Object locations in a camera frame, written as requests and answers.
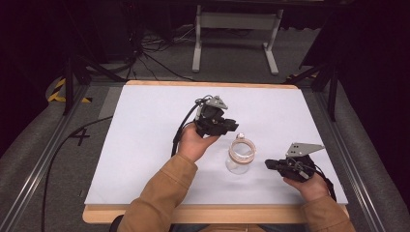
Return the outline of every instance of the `wooden table edge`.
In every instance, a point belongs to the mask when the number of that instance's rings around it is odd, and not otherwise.
[[[255,84],[255,83],[225,83],[225,82],[187,82],[187,81],[156,81],[129,80],[126,85],[157,85],[157,86],[209,86],[209,87],[242,87],[242,88],[273,88],[298,89],[295,85]]]
[[[294,85],[130,80],[126,85],[209,86],[242,88],[298,89]],[[348,215],[345,205],[339,205]],[[173,223],[306,223],[299,205],[180,205],[172,215]],[[111,223],[123,215],[128,205],[86,205],[87,223]]]
[[[348,216],[345,205],[340,208]],[[86,205],[83,220],[92,224],[111,223],[123,215],[128,205]],[[307,223],[301,205],[180,205],[172,223]]]

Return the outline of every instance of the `dark background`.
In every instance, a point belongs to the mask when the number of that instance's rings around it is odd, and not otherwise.
[[[119,39],[117,46],[108,47],[114,38],[99,35],[97,25],[100,22],[95,19],[121,12],[109,11],[98,1],[2,2],[0,156],[47,107],[45,90],[61,75],[64,62],[72,52],[107,63],[111,59],[125,59],[131,51],[126,21],[115,17],[112,26],[105,28],[124,32],[124,38],[115,39]],[[333,51],[343,50],[337,63],[340,82],[409,207],[410,16],[404,1],[356,2],[365,9],[348,15],[332,14],[335,23],[325,19],[328,12],[316,13],[318,17],[307,20],[311,10],[287,11],[282,27],[314,28],[326,22],[309,52],[306,65],[319,64]],[[191,23],[194,13],[193,6],[164,6],[158,11],[149,6],[143,8],[145,26],[164,38],[170,37],[170,28],[186,20]],[[301,25],[301,20],[295,21],[291,15],[304,19],[306,25]]]

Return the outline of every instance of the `wire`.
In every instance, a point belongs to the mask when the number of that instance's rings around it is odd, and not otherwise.
[[[329,180],[329,178],[326,177],[325,173],[322,171],[322,169],[320,169],[320,167],[318,165],[315,164],[314,166],[319,170],[317,170],[315,168],[312,168],[310,166],[307,166],[307,165],[302,165],[302,167],[313,170],[315,173],[317,173],[320,177],[323,178],[323,180],[326,182],[326,185],[328,186],[328,190],[329,190],[330,195],[337,202],[334,184],[331,182],[331,180]]]
[[[157,77],[155,76],[154,72],[152,70],[148,69],[147,65],[141,60],[141,58],[138,57],[138,60],[145,66],[145,69],[147,69],[149,72],[151,72],[151,74],[154,76],[154,78],[156,80],[158,80]]]
[[[78,27],[76,26],[76,23],[75,23],[75,21],[74,21],[74,19],[73,19],[73,16],[72,16],[72,14],[70,14],[70,11],[69,11],[69,9],[67,8],[67,5],[66,5],[65,1],[64,1],[64,0],[60,0],[60,2],[61,2],[61,4],[63,5],[64,10],[66,11],[67,15],[69,15],[70,21],[72,22],[73,27],[75,28],[75,31],[77,32],[77,34],[78,34],[78,36],[81,38],[81,40],[84,42],[85,47],[87,48],[87,51],[88,51],[88,52],[90,53],[90,55],[94,58],[94,60],[97,61],[97,58],[94,56],[93,52],[91,51],[90,46],[89,46],[88,43],[85,41],[85,38],[82,36],[81,32],[79,31]]]
[[[135,78],[135,80],[136,80],[136,73],[135,73],[135,70],[132,68],[132,74],[133,74],[133,78]]]
[[[69,134],[69,136],[67,136],[67,137],[58,145],[57,149],[55,150],[54,154],[52,155],[51,161],[50,161],[50,163],[49,163],[49,165],[48,165],[48,169],[47,169],[47,172],[46,172],[46,175],[45,175],[43,204],[42,204],[42,232],[45,231],[45,202],[46,202],[46,199],[47,199],[48,181],[49,181],[49,176],[50,176],[50,172],[51,172],[52,165],[53,165],[53,163],[54,163],[54,161],[55,161],[55,158],[57,157],[58,152],[60,151],[60,149],[63,147],[64,143],[66,143],[66,141],[67,141],[69,138],[71,138],[71,137],[73,137],[74,135],[78,134],[79,132],[81,132],[82,130],[84,130],[84,129],[85,129],[86,127],[88,127],[88,126],[91,126],[91,125],[93,125],[93,124],[96,124],[96,123],[99,123],[99,122],[102,122],[102,121],[111,119],[112,117],[113,117],[113,116],[109,116],[109,117],[102,118],[102,119],[99,119],[99,120],[96,120],[96,121],[93,121],[93,122],[91,122],[91,123],[88,123],[88,124],[83,125],[82,127],[80,127],[80,128],[78,128],[78,129],[74,130],[73,132],[71,132],[71,133]]]
[[[110,72],[110,71],[107,70],[106,68],[102,67],[102,66],[99,65],[99,64],[94,63],[93,61],[91,61],[91,60],[89,60],[89,59],[87,59],[87,58],[85,58],[85,57],[76,55],[76,56],[75,56],[75,59],[76,59],[77,61],[80,61],[80,62],[84,63],[84,64],[87,64],[88,66],[90,66],[90,67],[93,68],[94,70],[96,70],[96,71],[98,71],[98,72],[100,72],[100,73],[106,75],[107,77],[109,77],[110,79],[112,79],[112,80],[114,80],[114,81],[117,81],[117,82],[126,82],[126,81],[127,81],[125,78],[122,78],[121,76],[118,76],[118,75],[116,75],[116,74]]]
[[[192,79],[192,78],[184,77],[184,76],[181,76],[181,75],[177,74],[176,72],[172,71],[171,69],[169,69],[168,67],[166,67],[165,65],[163,65],[160,61],[154,59],[152,56],[148,55],[147,53],[145,53],[145,52],[142,52],[142,53],[143,53],[145,56],[151,58],[151,59],[152,59],[153,61],[155,61],[157,64],[161,65],[161,66],[162,66],[163,68],[165,68],[166,70],[168,70],[168,71],[170,71],[171,73],[173,73],[174,75],[176,75],[176,76],[178,76],[178,77],[181,77],[181,78],[183,78],[183,79],[187,79],[187,80],[190,80],[190,81],[195,81],[195,80]]]
[[[115,68],[115,69],[110,69],[108,71],[110,71],[112,73],[119,73],[119,72],[122,72],[126,69],[129,69],[130,66],[132,66],[132,61],[126,61],[126,64],[124,66],[121,66],[121,67],[118,67],[118,68]],[[96,76],[103,75],[103,73],[98,72],[98,71],[94,71],[94,70],[87,70],[87,72],[91,75],[96,75]]]
[[[145,37],[149,36],[150,40],[148,40],[147,42],[142,43],[143,45],[143,50],[145,52],[157,52],[157,51],[165,51],[167,49],[169,49],[171,46],[175,45],[175,44],[182,44],[185,43],[186,41],[192,41],[190,40],[189,37],[191,36],[192,32],[194,31],[195,27],[192,26],[191,29],[189,29],[188,31],[184,32],[184,34],[182,36],[180,36],[177,39],[173,39],[172,42],[170,43],[166,43],[165,40],[159,39],[159,37],[155,37],[154,39],[151,38],[151,33],[147,34]],[[156,48],[152,48],[152,47],[147,47],[146,45],[153,45],[153,44],[158,44],[158,46]]]
[[[135,2],[122,2],[120,8],[127,24],[127,33],[132,51],[140,54],[142,52],[142,32],[144,30],[143,12],[140,5]]]
[[[129,67],[129,71],[127,72],[127,78],[126,78],[126,80],[128,80],[129,77],[130,77],[131,68],[132,68],[132,66]]]
[[[187,114],[187,116],[184,118],[184,120],[182,121],[180,127],[177,129],[177,132],[174,136],[174,139],[172,140],[173,146],[172,146],[172,152],[171,152],[171,157],[173,157],[176,153],[177,153],[177,147],[178,147],[178,143],[181,140],[181,134],[182,134],[182,130],[184,127],[186,127],[188,124],[192,123],[189,122],[187,124],[185,124],[188,120],[188,118],[190,117],[190,115],[193,113],[193,111],[202,103],[204,103],[206,100],[209,99],[209,97],[211,98],[211,95],[207,95],[205,97],[203,97],[202,99],[197,99],[195,100],[195,105],[190,109],[190,112]]]

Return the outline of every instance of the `tan jacket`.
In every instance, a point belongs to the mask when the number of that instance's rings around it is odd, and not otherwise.
[[[174,209],[187,195],[197,166],[182,155],[172,157],[133,200],[118,232],[167,232]],[[348,216],[329,196],[302,207],[311,231],[355,231]]]

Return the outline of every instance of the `white table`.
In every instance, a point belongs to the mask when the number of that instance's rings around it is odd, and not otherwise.
[[[323,144],[301,90],[294,86],[130,81],[124,86],[102,148],[83,218],[110,223],[125,212],[170,158],[172,139],[194,101],[219,95],[223,115],[239,128],[222,136],[197,162],[199,170],[174,223],[304,223],[299,192],[265,167],[284,159],[292,142]],[[238,132],[257,149],[244,175],[224,166]],[[334,183],[337,203],[348,203],[326,150],[310,155]]]

